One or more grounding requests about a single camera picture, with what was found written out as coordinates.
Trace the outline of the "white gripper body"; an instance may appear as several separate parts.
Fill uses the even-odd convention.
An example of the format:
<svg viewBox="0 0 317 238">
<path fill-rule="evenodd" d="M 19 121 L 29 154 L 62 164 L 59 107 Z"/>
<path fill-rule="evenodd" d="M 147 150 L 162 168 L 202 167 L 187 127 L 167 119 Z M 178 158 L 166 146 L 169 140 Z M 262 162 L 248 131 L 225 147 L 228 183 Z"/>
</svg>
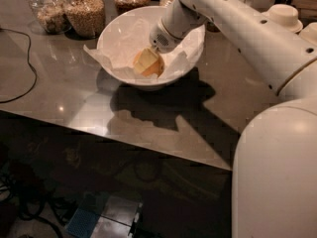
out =
<svg viewBox="0 0 317 238">
<path fill-rule="evenodd" d="M 150 30 L 150 43 L 161 53 L 172 52 L 182 41 L 180 27 L 160 18 Z"/>
</svg>

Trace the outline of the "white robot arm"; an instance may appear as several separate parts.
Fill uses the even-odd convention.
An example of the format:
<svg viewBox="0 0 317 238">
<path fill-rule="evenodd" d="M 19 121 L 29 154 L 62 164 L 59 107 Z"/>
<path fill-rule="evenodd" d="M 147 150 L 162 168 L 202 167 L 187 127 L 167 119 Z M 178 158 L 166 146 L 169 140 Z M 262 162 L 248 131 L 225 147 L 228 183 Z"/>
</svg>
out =
<svg viewBox="0 0 317 238">
<path fill-rule="evenodd" d="M 243 131 L 233 161 L 232 238 L 317 238 L 317 50 L 240 0 L 174 0 L 150 33 L 172 51 L 209 20 L 280 98 Z"/>
</svg>

